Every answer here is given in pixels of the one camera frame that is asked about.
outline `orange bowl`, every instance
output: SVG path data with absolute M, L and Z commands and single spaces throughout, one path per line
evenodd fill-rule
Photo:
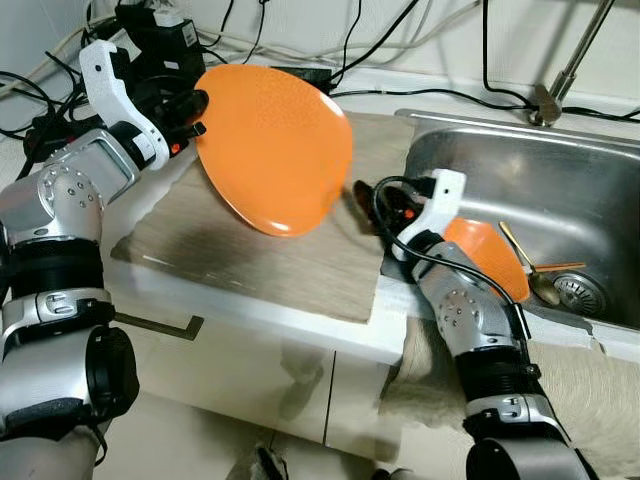
M 444 233 L 482 270 L 516 301 L 529 297 L 527 275 L 513 249 L 489 223 L 456 217 Z
M 308 83 L 267 67 L 222 65 L 196 145 L 207 176 L 250 225 L 276 236 L 318 226 L 340 196 L 352 156 L 349 122 Z

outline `stainless steel sink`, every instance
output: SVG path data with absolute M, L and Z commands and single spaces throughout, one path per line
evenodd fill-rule
M 507 220 L 535 263 L 584 261 L 551 274 L 565 305 L 525 308 L 640 328 L 640 142 L 400 110 L 416 119 L 406 175 L 467 174 L 460 215 Z

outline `drain strainer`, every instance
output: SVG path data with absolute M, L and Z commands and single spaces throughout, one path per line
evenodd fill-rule
M 604 312 L 606 297 L 592 280 L 575 273 L 565 273 L 553 281 L 562 304 L 574 313 L 598 316 Z

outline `beige towel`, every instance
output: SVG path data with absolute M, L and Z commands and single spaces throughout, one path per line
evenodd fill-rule
M 640 475 L 640 365 L 583 348 L 529 343 L 540 383 L 596 472 Z M 404 356 L 380 406 L 429 427 L 462 429 L 465 398 L 435 321 L 408 321 Z
M 383 115 L 350 114 L 349 122 L 353 179 L 373 183 L 404 172 L 413 126 Z M 264 235 L 230 211 L 198 161 L 111 255 L 234 293 L 366 323 L 383 250 L 363 228 L 363 217 L 346 191 L 312 232 Z

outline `countertop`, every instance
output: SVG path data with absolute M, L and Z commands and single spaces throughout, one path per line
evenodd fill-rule
M 363 69 L 354 78 L 345 80 L 344 89 L 377 88 L 393 80 L 393 88 L 415 88 L 416 76 Z M 489 120 L 524 124 L 520 114 L 489 110 L 443 95 L 388 97 L 354 96 L 337 99 L 347 111 L 392 115 L 400 108 L 412 108 Z M 638 125 L 621 124 L 586 117 L 563 116 L 555 128 L 597 133 L 624 138 L 640 138 Z M 0 141 L 0 187 L 15 177 L 13 165 L 5 162 L 16 158 L 19 166 L 17 142 Z M 281 336 L 323 348 L 346 351 L 373 361 L 395 364 L 403 351 L 407 315 L 416 315 L 419 303 L 407 285 L 386 277 L 379 277 L 371 319 L 368 324 L 352 324 L 340 320 L 317 321 L 315 314 L 282 307 L 253 298 L 221 291 L 201 284 L 172 277 L 145 267 L 111 259 L 109 253 L 115 243 L 130 233 L 153 205 L 166 194 L 196 159 L 190 146 L 161 171 L 146 172 L 136 188 L 131 189 L 105 211 L 102 254 L 107 288 L 115 294 L 135 297 L 155 307 L 199 315 L 207 321 L 232 321 L 249 328 L 275 332 Z M 594 345 L 586 330 L 554 324 L 535 315 L 528 315 L 535 339 L 548 343 Z M 593 337 L 613 356 L 640 361 L 640 333 L 595 324 Z

